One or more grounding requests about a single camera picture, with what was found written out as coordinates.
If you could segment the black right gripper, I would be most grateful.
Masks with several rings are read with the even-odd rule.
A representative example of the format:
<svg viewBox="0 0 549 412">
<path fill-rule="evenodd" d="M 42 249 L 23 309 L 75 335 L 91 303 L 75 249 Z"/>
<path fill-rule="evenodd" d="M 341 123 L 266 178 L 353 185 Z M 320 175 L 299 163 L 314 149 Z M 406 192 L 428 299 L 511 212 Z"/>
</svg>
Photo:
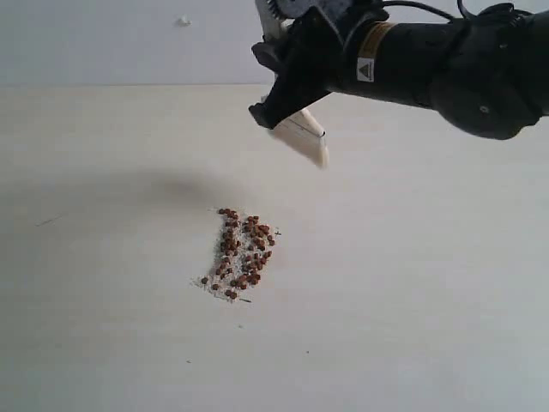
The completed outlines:
<svg viewBox="0 0 549 412">
<path fill-rule="evenodd" d="M 284 119 L 330 94 L 339 56 L 351 31 L 364 21 L 385 21 L 389 15 L 380 1 L 353 1 L 342 15 L 329 18 L 309 9 L 292 19 L 281 45 L 263 42 L 251 47 L 257 62 L 276 74 L 263 102 L 249 106 L 256 123 L 273 129 Z"/>
</svg>

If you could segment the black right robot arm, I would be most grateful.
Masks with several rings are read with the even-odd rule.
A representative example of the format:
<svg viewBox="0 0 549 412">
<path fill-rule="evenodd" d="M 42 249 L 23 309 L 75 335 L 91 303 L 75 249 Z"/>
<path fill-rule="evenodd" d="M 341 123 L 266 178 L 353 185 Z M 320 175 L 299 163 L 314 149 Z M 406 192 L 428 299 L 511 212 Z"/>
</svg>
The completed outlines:
<svg viewBox="0 0 549 412">
<path fill-rule="evenodd" d="M 338 93 L 438 112 L 507 140 L 548 113 L 548 14 L 498 3 L 439 23 L 392 22 L 385 1 L 259 1 L 252 48 L 274 73 L 250 107 L 265 129 Z"/>
</svg>

